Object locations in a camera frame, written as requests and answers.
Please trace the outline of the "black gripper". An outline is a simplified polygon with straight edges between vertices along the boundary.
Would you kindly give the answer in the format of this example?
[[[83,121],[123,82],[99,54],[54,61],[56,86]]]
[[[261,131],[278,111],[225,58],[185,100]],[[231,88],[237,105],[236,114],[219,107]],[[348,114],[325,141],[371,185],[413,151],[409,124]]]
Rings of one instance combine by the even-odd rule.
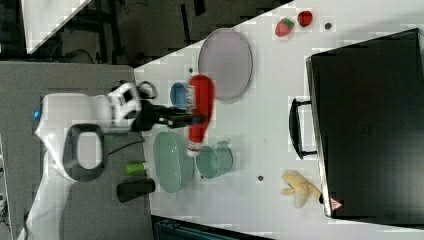
[[[155,124],[171,129],[199,125],[206,122],[206,116],[193,114],[175,107],[153,105],[147,100],[141,101],[141,111],[133,122],[134,131],[149,131]]]

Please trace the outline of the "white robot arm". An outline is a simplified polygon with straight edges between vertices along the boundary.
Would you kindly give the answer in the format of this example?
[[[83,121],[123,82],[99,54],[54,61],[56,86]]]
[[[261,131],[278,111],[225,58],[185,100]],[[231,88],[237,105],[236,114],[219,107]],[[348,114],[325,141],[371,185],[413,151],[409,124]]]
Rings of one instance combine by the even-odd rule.
[[[125,81],[103,95],[45,95],[33,114],[35,135],[46,149],[41,183],[18,240],[60,239],[61,216],[72,186],[104,172],[106,136],[148,131],[156,124],[181,128],[205,123],[208,111],[198,92],[194,86],[188,88],[182,109],[153,105],[145,91]]]

